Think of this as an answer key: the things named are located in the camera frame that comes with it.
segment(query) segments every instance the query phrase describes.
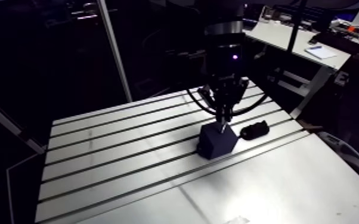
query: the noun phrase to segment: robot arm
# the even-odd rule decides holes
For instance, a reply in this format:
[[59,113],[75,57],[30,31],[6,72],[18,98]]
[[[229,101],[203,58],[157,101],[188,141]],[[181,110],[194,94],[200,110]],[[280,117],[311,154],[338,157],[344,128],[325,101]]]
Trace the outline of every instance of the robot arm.
[[223,126],[230,122],[233,116],[250,111],[267,97],[264,95],[249,108],[233,111],[234,105],[240,102],[248,85],[241,74],[242,42],[245,37],[242,32],[244,4],[298,5],[300,2],[309,7],[329,9],[359,7],[359,0],[196,0],[195,6],[205,23],[208,71],[208,84],[198,92],[214,111],[194,101],[202,109],[215,115],[217,122]]

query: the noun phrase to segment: table leg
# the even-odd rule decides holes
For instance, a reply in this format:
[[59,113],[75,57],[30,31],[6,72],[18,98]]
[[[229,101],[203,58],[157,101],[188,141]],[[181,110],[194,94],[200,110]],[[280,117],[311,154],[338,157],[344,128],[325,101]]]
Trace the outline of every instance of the table leg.
[[291,112],[291,117],[296,119],[302,112],[302,110],[306,107],[310,99],[316,94],[316,92],[324,86],[329,77],[333,74],[333,69],[330,67],[322,66],[316,75],[313,77],[312,81],[310,81],[307,89],[309,92],[302,100],[302,102]]

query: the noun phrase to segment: aluminum t-slot table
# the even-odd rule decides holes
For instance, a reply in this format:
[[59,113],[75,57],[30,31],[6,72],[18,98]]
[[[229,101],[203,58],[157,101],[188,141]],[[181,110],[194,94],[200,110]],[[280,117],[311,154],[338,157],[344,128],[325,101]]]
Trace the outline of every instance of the aluminum t-slot table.
[[[235,109],[262,94],[251,83]],[[56,120],[36,222],[359,223],[359,176],[270,98],[230,124],[269,134],[208,161],[195,149],[214,120],[185,91]]]

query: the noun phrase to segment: metal worktable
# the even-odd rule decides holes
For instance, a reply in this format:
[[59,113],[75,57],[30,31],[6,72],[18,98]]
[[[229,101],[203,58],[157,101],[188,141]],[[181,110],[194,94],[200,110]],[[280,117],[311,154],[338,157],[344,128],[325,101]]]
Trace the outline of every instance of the metal worktable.
[[[251,83],[235,109],[262,94]],[[359,223],[359,176],[270,98],[231,122],[269,134],[207,161],[214,120],[181,91],[55,121],[36,222]]]

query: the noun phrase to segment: black cube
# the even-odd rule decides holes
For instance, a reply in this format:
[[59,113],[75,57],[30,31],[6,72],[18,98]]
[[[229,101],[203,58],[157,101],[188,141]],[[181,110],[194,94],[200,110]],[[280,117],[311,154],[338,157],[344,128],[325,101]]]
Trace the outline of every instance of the black cube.
[[222,126],[218,122],[202,126],[197,145],[198,155],[211,160],[233,151],[238,137],[229,125],[225,127],[223,133],[220,133],[221,128]]

